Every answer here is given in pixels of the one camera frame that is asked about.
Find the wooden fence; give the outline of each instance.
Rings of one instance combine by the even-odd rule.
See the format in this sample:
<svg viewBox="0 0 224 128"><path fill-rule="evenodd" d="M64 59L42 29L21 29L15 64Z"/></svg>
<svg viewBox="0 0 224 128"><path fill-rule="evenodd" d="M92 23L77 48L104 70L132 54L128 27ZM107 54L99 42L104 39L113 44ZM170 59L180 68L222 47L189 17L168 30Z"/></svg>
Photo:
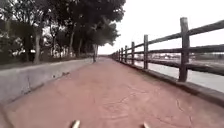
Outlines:
<svg viewBox="0 0 224 128"><path fill-rule="evenodd" d="M199 72L207 72L217 75L224 76L224 69L206 65L196 65L189 63L189 55L190 53L213 53L213 52L224 52L224 44L221 45L209 45L209 46L200 46L200 47L190 47L190 36L197 35L201 33L206 33L214 30L219 30L224 28L224 20L219 21L217 23L205 25L199 28L188 29L187 18L180 19L181 32L172 34L169 36L165 36L162 38L158 38L155 40L148 41L148 35L144 36L144 43L135 45L132 42L131 48L125 46L125 49L121 48L117 52L112 54L112 58L116 59L120 62L127 63L128 60L131 60L131 65L134 65L134 61L143 61L144 62L144 70L148 69L148 63L160 64L170 67L179 68L179 82L186 82L188 70L199 71ZM148 47L151 44L168 41L172 39L182 39L182 48L175 49L160 49L160 50L148 50ZM136 48L144 47L144 51L135 52ZM180 53L181 61L178 62L169 62L169 61L161 61L155 59L149 59L148 55L155 53ZM135 54L143 54L143 59L135 58Z"/></svg>

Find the dirt path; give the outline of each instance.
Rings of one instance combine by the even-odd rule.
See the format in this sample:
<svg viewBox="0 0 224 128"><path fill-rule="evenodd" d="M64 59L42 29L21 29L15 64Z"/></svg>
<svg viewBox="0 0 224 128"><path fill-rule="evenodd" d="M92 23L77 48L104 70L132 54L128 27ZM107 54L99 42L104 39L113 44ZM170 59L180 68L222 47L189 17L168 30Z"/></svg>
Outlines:
<svg viewBox="0 0 224 128"><path fill-rule="evenodd" d="M16 128L224 128L224 109L110 59L6 106Z"/></svg>

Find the concrete wall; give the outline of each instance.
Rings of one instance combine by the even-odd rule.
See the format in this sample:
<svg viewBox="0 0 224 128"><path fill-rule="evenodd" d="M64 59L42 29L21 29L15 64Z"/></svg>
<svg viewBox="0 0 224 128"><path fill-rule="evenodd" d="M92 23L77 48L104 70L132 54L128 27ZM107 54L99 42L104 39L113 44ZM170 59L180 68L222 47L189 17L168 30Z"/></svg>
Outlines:
<svg viewBox="0 0 224 128"><path fill-rule="evenodd" d="M63 74L92 63L91 59L49 63L0 71L0 103L5 104Z"/></svg>

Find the fence post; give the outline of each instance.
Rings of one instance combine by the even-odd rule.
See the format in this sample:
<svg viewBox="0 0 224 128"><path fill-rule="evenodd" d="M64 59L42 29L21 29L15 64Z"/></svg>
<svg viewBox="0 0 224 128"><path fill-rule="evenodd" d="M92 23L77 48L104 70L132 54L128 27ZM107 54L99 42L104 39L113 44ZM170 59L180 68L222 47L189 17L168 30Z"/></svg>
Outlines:
<svg viewBox="0 0 224 128"><path fill-rule="evenodd" d="M124 49L121 48L121 62L124 61Z"/></svg>
<svg viewBox="0 0 224 128"><path fill-rule="evenodd" d="M121 51L120 51L120 49L119 49L119 50L118 50L118 61L120 61L120 58L121 58L120 53L121 53Z"/></svg>
<svg viewBox="0 0 224 128"><path fill-rule="evenodd" d="M179 82L186 82L187 80L187 63L189 62L189 47L190 38L188 35L187 18L180 19L181 35L182 35L182 52L181 52L181 66L179 68Z"/></svg>
<svg viewBox="0 0 224 128"><path fill-rule="evenodd" d="M125 45L125 63L127 63L127 58L128 58L128 51L127 51L127 49L128 49L128 46Z"/></svg>
<svg viewBox="0 0 224 128"><path fill-rule="evenodd" d="M148 69L148 35L144 35L144 69Z"/></svg>
<svg viewBox="0 0 224 128"><path fill-rule="evenodd" d="M134 65L135 64L135 60L134 60L134 57L135 57L135 42L131 42L131 64Z"/></svg>

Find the sky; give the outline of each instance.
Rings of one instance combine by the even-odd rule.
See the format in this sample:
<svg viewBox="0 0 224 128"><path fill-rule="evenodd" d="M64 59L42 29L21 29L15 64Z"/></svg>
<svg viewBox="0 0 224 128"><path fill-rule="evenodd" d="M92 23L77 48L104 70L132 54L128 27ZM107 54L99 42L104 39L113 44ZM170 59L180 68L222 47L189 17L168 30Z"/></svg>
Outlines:
<svg viewBox="0 0 224 128"><path fill-rule="evenodd" d="M126 0L125 14L117 29L120 37L114 46L99 48L99 54L111 54L131 42L143 43L144 34L149 40L180 32L180 18L188 18L189 29L224 20L223 0ZM217 30L190 37L190 45L224 43L224 30ZM181 47L181 39L149 45L149 49Z"/></svg>

